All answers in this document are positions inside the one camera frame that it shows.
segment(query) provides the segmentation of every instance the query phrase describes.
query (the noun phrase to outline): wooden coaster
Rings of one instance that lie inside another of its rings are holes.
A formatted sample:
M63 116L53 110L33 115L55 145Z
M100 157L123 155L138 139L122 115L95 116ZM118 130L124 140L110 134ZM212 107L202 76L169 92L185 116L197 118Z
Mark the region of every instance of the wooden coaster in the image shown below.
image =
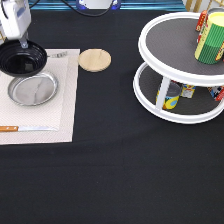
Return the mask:
M111 56L102 49L89 49L79 55L79 65L86 71L99 72L111 63Z

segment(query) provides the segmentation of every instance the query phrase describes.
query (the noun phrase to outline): white paper mat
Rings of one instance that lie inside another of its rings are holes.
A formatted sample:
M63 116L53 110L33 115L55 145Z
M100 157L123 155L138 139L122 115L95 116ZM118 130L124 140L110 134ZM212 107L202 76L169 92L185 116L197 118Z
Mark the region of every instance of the white paper mat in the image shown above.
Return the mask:
M73 135L79 50L47 50L48 54L68 51L64 58L48 58L44 70L59 80L59 90L49 102L23 107L12 102L7 87L13 79L5 74L0 77L0 125L49 126L59 131L0 133L0 144L70 142Z

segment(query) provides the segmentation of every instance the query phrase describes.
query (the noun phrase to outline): black table surface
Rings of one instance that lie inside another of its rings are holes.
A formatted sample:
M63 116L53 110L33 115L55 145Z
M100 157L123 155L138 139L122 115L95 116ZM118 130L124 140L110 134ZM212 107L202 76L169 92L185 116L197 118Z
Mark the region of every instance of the black table surface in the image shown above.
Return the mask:
M224 113L175 124L134 95L141 30L166 13L32 11L30 40L101 48L112 64L79 68L72 143L0 146L1 224L223 224Z

